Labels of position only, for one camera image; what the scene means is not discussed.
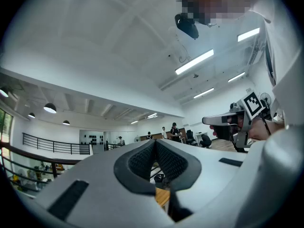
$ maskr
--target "fluorescent light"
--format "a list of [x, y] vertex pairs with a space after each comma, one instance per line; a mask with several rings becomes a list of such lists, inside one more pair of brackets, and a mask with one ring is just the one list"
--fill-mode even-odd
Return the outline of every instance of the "fluorescent light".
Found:
[[257, 29], [254, 29], [254, 30], [252, 30], [252, 31], [249, 31], [249, 32], [247, 32], [247, 33], [244, 33], [244, 34], [242, 34], [242, 35], [239, 35], [239, 36], [237, 37], [237, 41], [239, 42], [239, 41], [241, 41], [241, 40], [245, 40], [245, 39], [247, 39], [248, 37], [251, 37], [251, 36], [254, 36], [254, 35], [258, 34], [259, 32], [260, 32], [260, 28], [257, 28]]
[[203, 55], [200, 55], [199, 57], [191, 60], [190, 62], [184, 64], [183, 66], [179, 67], [178, 69], [175, 70], [175, 72], [179, 75], [182, 72], [185, 72], [187, 69], [193, 67], [194, 65], [200, 63], [201, 61], [207, 59], [208, 57], [212, 56], [214, 54], [213, 49], [210, 50], [209, 52], [206, 52]]
[[152, 115], [150, 115], [150, 116], [148, 116], [148, 117], [152, 117], [152, 116], [154, 116], [154, 115], [156, 115], [157, 113], [154, 113], [154, 114], [152, 114]]
[[205, 92], [203, 92], [203, 93], [201, 93], [199, 95], [194, 96], [194, 99], [197, 98], [197, 97], [200, 97], [201, 95], [207, 94], [207, 93], [211, 92], [212, 90], [214, 90], [214, 88], [209, 89], [209, 90], [207, 90], [207, 91], [205, 91]]
[[232, 79], [228, 80], [228, 83], [229, 83], [230, 81], [232, 81], [232, 80], [237, 79], [238, 77], [243, 76], [244, 74], [245, 74], [245, 72], [244, 72], [244, 73], [239, 74], [238, 76], [235, 76], [234, 78], [232, 78]]

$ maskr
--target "office chair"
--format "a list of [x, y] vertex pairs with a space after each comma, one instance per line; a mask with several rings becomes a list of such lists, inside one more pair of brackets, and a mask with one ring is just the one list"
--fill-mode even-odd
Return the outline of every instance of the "office chair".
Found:
[[191, 130], [187, 130], [186, 135], [187, 135], [186, 144], [195, 145], [196, 141], [193, 138], [193, 132]]

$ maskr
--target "cable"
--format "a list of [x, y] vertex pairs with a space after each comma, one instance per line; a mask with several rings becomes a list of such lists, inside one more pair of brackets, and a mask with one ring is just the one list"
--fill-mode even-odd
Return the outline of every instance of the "cable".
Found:
[[265, 128], [266, 128], [266, 130], [267, 130], [267, 132], [268, 132], [268, 135], [270, 136], [270, 135], [271, 135], [271, 132], [270, 132], [270, 130], [269, 130], [269, 128], [268, 128], [268, 125], [267, 125], [267, 123], [266, 123], [265, 118], [263, 117], [263, 115], [262, 115], [261, 113], [259, 114], [259, 116], [262, 118], [263, 123], [264, 123], [264, 125], [265, 125]]

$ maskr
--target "ceiling beam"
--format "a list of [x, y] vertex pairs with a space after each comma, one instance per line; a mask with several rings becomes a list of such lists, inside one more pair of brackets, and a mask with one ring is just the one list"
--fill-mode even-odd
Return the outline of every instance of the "ceiling beam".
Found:
[[146, 116], [148, 114], [150, 114], [150, 112], [145, 112], [145, 113], [139, 114], [138, 116], [134, 117], [134, 119], [135, 120], [140, 120], [141, 117]]
[[113, 105], [112, 104], [107, 104], [104, 110], [101, 112], [101, 116], [106, 116], [107, 113], [112, 109]]
[[129, 114], [131, 111], [133, 111], [133, 109], [126, 109], [124, 112], [120, 113], [118, 116], [116, 116], [114, 119], [119, 119], [127, 114]]
[[133, 22], [135, 17], [138, 17], [139, 20], [149, 29], [163, 44], [166, 45], [167, 43], [163, 39], [163, 37], [147, 22], [147, 20], [143, 19], [140, 14], [151, 6], [147, 0], [136, 0], [133, 2], [131, 6], [122, 2], [121, 0], [112, 0], [118, 3], [122, 8], [128, 7], [129, 9], [117, 20], [117, 22], [112, 26], [112, 29], [109, 33], [107, 33], [106, 38], [104, 39], [103, 48], [107, 51], [111, 51], [121, 35], [125, 32], [126, 29], [129, 28], [131, 23]]
[[[243, 41], [238, 42], [237, 44], [235, 44], [235, 45], [233, 45], [233, 46], [230, 46], [230, 47], [226, 48], [225, 50], [222, 50], [222, 51], [220, 51], [220, 52], [215, 52], [215, 53], [214, 53], [214, 56], [211, 57], [210, 59], [208, 58], [208, 59], [206, 60], [206, 62], [204, 63], [204, 65], [207, 66], [207, 65], [213, 64], [214, 61], [216, 60], [216, 58], [222, 57], [222, 56], [224, 56], [224, 54], [230, 53], [230, 52], [232, 52], [232, 51], [244, 50], [244, 49], [246, 49], [247, 47], [252, 46], [253, 43], [254, 43], [254, 42], [253, 42], [252, 40], [248, 40], [248, 41], [244, 40], [244, 42], [243, 42]], [[201, 67], [202, 67], [202, 65], [200, 65], [200, 66], [199, 66], [199, 65], [196, 65], [196, 66], [194, 66], [193, 68], [189, 69], [186, 73], [183, 73], [183, 74], [180, 74], [180, 75], [175, 75], [174, 78], [172, 78], [171, 80], [170, 80], [170, 79], [169, 79], [169, 80], [168, 80], [168, 79], [165, 80], [165, 83], [162, 84], [162, 85], [160, 86], [160, 89], [161, 89], [162, 91], [164, 91], [164, 90], [166, 90], [166, 89], [172, 87], [173, 85], [175, 85], [175, 84], [178, 83], [179, 81], [181, 81], [181, 80], [183, 80], [184, 78], [188, 77], [189, 75], [193, 74], [193, 72], [197, 71], [197, 70], [200, 69]]]
[[71, 95], [63, 93], [63, 102], [66, 105], [67, 110], [69, 110], [69, 111], [74, 110], [74, 104], [73, 104]]
[[45, 101], [47, 103], [51, 103], [52, 99], [51, 99], [50, 96], [48, 96], [48, 94], [46, 93], [46, 91], [42, 87], [40, 87], [40, 86], [37, 86], [37, 87], [38, 87], [38, 90], [41, 93], [42, 97], [45, 99]]
[[225, 77], [221, 78], [220, 80], [218, 80], [218, 78], [215, 76], [215, 77], [209, 79], [208, 82], [206, 81], [205, 83], [199, 83], [199, 84], [193, 86], [192, 89], [185, 90], [184, 92], [175, 96], [174, 99], [176, 101], [179, 101], [179, 103], [184, 104], [185, 102], [182, 102], [184, 99], [189, 98], [192, 100], [195, 95], [198, 95], [199, 93], [202, 93], [212, 87], [214, 87], [215, 90], [218, 90], [219, 87], [222, 88], [223, 86], [228, 87], [229, 85], [231, 85], [231, 83], [229, 85], [227, 85], [228, 80], [238, 74], [238, 73], [236, 73], [236, 71], [246, 72], [247, 69], [248, 69], [248, 66], [242, 66], [242, 67], [237, 67], [237, 68], [230, 67], [230, 68], [228, 68], [227, 71], [228, 72], [231, 71], [231, 73], [225, 75]]
[[89, 110], [90, 99], [85, 99], [85, 113]]

